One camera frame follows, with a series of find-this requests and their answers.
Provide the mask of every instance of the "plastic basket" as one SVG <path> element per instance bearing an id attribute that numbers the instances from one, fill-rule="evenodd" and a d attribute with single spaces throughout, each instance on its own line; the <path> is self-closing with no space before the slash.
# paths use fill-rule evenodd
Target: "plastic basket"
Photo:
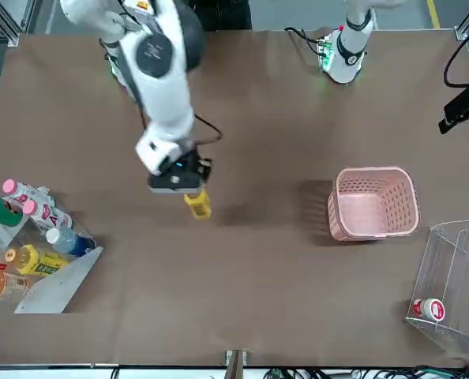
<path id="1" fill-rule="evenodd" d="M 414 184 L 399 167 L 342 170 L 329 195 L 328 214 L 338 241 L 407 236 L 420 221 Z"/>

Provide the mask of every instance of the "yellow object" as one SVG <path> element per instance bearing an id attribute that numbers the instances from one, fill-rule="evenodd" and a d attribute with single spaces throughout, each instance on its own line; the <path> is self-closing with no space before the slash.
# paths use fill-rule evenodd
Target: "yellow object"
<path id="1" fill-rule="evenodd" d="M 137 2 L 137 7 L 148 10 L 148 3 L 147 2 Z"/>
<path id="2" fill-rule="evenodd" d="M 193 211 L 194 218 L 197 220 L 204 220 L 212 215 L 212 208 L 210 207 L 210 198 L 206 193 L 206 189 L 202 188 L 199 195 L 191 197 L 184 195 L 184 200 Z"/>
<path id="3" fill-rule="evenodd" d="M 427 0 L 427 7 L 430 9 L 431 23 L 433 29 L 440 28 L 440 20 L 438 19 L 437 7 L 434 5 L 433 0 Z"/>
<path id="4" fill-rule="evenodd" d="M 18 251 L 8 250 L 5 260 L 22 275 L 49 276 L 68 264 L 68 261 L 57 253 L 38 253 L 33 245 L 22 246 Z"/>

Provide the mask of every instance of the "tabletop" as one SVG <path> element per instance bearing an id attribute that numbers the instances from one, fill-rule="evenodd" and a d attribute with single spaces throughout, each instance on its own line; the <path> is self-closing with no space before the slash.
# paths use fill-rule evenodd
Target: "tabletop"
<path id="1" fill-rule="evenodd" d="M 265 366 L 454 364 L 404 317 L 429 227 L 469 219 L 469 123 L 437 127 L 456 47 L 452 31 L 374 32 L 339 86 L 286 32 L 208 35 L 191 96 L 224 139 L 202 150 L 213 215 L 200 222 L 147 188 L 137 108 L 97 39 L 23 36 L 0 79 L 0 185 L 47 186 L 106 249 L 66 313 L 0 310 L 0 363 L 218 365 L 246 349 Z M 451 77 L 469 81 L 466 50 Z M 415 181 L 419 232 L 335 242 L 335 175 L 388 165 Z"/>

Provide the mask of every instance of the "clear acrylic box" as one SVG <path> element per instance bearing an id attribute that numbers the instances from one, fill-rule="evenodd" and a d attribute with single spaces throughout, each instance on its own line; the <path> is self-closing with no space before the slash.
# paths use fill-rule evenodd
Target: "clear acrylic box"
<path id="1" fill-rule="evenodd" d="M 415 300 L 438 298 L 445 319 L 417 316 Z M 469 221 L 431 227 L 406 317 L 423 334 L 455 356 L 469 356 Z"/>

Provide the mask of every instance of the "pink bottle cap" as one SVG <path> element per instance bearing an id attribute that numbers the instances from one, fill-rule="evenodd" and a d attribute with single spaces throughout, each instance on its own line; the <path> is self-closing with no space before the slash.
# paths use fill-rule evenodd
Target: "pink bottle cap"
<path id="1" fill-rule="evenodd" d="M 24 212 L 25 215 L 34 215 L 37 210 L 38 203 L 33 200 L 26 200 L 26 202 L 22 206 L 22 212 Z"/>
<path id="2" fill-rule="evenodd" d="M 17 182 L 13 179 L 6 179 L 3 183 L 3 192 L 10 195 L 15 191 L 17 191 Z"/>

